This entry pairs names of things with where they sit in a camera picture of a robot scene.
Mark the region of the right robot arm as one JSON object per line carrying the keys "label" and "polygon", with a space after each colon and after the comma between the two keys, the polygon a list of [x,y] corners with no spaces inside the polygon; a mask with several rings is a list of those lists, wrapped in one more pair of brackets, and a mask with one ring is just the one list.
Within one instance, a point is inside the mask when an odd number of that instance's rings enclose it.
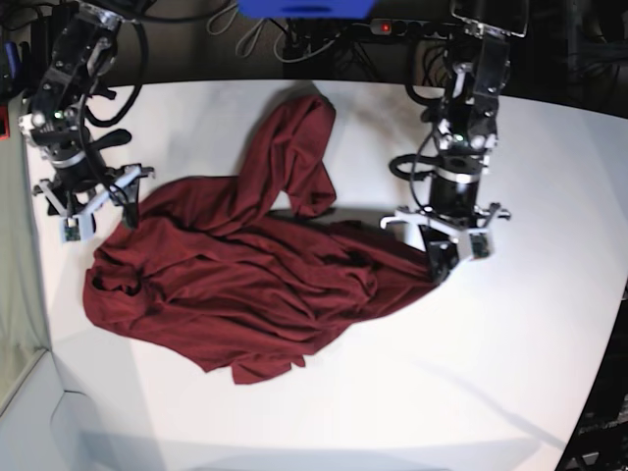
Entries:
{"label": "right robot arm", "polygon": [[109,120],[93,117],[87,107],[95,95],[115,98],[101,79],[116,59],[120,27],[131,19],[131,13],[113,2],[78,2],[53,45],[50,65],[28,101],[26,114],[19,118],[26,143],[54,170],[53,177],[39,181],[32,193],[45,198],[48,215],[58,217],[64,241],[92,238],[95,213],[106,202],[121,208],[127,228],[134,230],[139,224],[139,183],[153,175],[153,168],[140,164],[113,168],[101,153],[131,142],[131,134],[119,123],[141,86],[134,86],[127,102]]}

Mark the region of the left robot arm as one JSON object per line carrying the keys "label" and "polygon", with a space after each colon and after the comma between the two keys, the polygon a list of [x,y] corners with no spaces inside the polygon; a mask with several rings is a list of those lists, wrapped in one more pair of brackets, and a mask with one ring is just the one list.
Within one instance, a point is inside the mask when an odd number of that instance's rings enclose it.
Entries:
{"label": "left robot arm", "polygon": [[445,44],[447,81],[439,98],[408,97],[424,106],[422,121],[431,131],[419,149],[393,158],[391,173],[415,185],[428,180],[427,202],[400,207],[381,220],[386,228],[404,224],[420,236],[435,284],[460,264],[484,260],[495,251],[492,223],[509,220],[497,202],[483,208],[477,197],[498,143],[499,98],[510,75],[510,39],[525,36],[526,1],[453,1],[451,15],[461,22]]}

